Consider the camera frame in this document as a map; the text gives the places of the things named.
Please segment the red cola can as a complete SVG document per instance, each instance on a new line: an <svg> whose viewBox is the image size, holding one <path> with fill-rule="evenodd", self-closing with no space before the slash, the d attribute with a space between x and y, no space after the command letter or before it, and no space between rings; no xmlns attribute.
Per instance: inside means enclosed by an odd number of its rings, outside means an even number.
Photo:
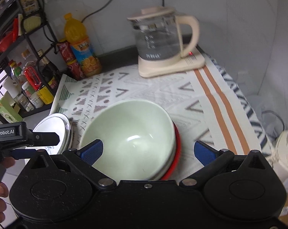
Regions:
<svg viewBox="0 0 288 229"><path fill-rule="evenodd" d="M57 43L57 48L63 60L67 64L68 73L71 74L71 77L77 81L84 79L86 76L78 63L69 42L65 38L62 38Z"/></svg>

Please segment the pale green bowl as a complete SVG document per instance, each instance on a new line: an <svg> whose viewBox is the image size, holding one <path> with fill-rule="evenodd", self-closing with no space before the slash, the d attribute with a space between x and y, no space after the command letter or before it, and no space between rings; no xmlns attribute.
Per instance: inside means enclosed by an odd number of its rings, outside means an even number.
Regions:
<svg viewBox="0 0 288 229"><path fill-rule="evenodd" d="M95 139L103 153L92 165L109 178L159 180L174 159L174 123L158 104L148 100L124 100L95 117L81 136L80 147Z"/></svg>

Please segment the black metal shelf rack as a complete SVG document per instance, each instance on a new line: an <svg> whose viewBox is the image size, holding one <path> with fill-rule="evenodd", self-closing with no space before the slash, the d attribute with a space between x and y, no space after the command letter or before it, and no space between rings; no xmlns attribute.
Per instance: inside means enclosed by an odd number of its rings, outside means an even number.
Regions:
<svg viewBox="0 0 288 229"><path fill-rule="evenodd" d="M7 56L9 55L10 52L12 52L15 47L17 47L20 43L22 43L24 40L27 41L28 45L30 46L30 48L32 50L35 50L34 44L32 43L31 39L30 39L30 35L32 35L33 33L35 33L36 31L38 31L41 28L44 28L45 26L47 26L51 36L52 36L52 40L50 41L50 47L44 52L45 54L47 54L51 49L56 49L56 42L57 42L57 38L53 32L53 30L50 27L50 24L47 20L46 14L44 12L44 0L37 0L37 3L39 5L39 10L32 12L31 14L26 14L23 10L23 7L21 5L20 0L13 0L12 3L16 4L16 10L14 11L13 14L10 14L7 16L7 20L3 22L2 25L0 25L0 36L3 35L4 29L9 28L10 26L13 25L13 20L15 18L17 18L18 14L22 13L23 15L23 19L21 20L21 35L17 37L17 39L8 46L8 48L0 54L0 74L2 72L5 72L5 76L2 77L2 79L0 79L0 94L3 94L1 92L1 88L3 87L2 83L4 82L4 80L10 76L10 70L8 69L8 58ZM29 33L25 32L24 29L24 20L29 18L32 15L35 14L39 14L41 16L41 24L39 27L35 28L34 30L30 31Z"/></svg>

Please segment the white powder glass jar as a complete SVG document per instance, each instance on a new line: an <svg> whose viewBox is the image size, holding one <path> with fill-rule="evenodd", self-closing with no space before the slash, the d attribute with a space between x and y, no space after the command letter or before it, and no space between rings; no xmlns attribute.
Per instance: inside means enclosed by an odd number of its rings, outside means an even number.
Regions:
<svg viewBox="0 0 288 229"><path fill-rule="evenodd" d="M21 87L25 91L26 96L36 109L41 108L44 105L44 102L41 100L39 95L36 93L36 91L28 81L23 83Z"/></svg>

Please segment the green tea carton box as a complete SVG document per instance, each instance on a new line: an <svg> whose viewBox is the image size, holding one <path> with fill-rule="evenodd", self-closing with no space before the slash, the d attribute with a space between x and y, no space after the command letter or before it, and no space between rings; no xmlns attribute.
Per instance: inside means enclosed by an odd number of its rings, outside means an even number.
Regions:
<svg viewBox="0 0 288 229"><path fill-rule="evenodd" d="M10 106L9 102L3 98L0 99L0 115L8 123L17 123L23 121L23 118L14 110L12 106Z"/></svg>

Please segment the orange juice bottle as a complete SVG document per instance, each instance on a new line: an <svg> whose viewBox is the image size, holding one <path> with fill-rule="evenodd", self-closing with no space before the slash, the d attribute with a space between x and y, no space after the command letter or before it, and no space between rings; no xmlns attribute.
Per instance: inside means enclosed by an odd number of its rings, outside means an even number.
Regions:
<svg viewBox="0 0 288 229"><path fill-rule="evenodd" d="M86 27L81 21L73 18L71 13L66 14L64 19L64 36L83 73L86 77L100 74L102 65L95 55Z"/></svg>

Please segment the glass kettle cream base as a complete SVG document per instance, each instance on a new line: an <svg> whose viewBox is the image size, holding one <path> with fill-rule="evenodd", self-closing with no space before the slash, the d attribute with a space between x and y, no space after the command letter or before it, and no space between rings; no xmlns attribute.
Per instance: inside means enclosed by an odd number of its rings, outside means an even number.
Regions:
<svg viewBox="0 0 288 229"><path fill-rule="evenodd" d="M197 50L199 21L179 15L173 7L141 9L128 17L136 39L138 70L151 78L202 68L205 58Z"/></svg>

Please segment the red rimmed black bowl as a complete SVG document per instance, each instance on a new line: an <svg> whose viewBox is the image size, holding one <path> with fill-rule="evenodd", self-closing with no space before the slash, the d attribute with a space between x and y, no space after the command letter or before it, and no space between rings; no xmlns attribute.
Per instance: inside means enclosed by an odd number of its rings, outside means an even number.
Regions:
<svg viewBox="0 0 288 229"><path fill-rule="evenodd" d="M179 164L179 160L181 157L181 151L182 151L182 143L181 143L181 137L178 131L177 126L174 123L174 130L175 130L175 141L176 141L176 148L174 153L174 158L166 171L166 173L161 177L161 180L170 180L172 174L174 173L175 169L177 168Z"/></svg>

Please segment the patterned white table cloth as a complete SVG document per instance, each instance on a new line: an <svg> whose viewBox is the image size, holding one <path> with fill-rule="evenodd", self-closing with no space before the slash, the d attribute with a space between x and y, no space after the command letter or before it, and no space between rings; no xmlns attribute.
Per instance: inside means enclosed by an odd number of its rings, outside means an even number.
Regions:
<svg viewBox="0 0 288 229"><path fill-rule="evenodd" d="M77 148L87 124L123 100L154 102L172 118L182 141L182 155L171 175L176 181L202 167L193 153L198 140L239 155L253 149L271 153L271 142L238 84L208 55L201 69L150 79L141 77L136 65L82 81L63 76L50 111L71 120L72 146Z"/></svg>

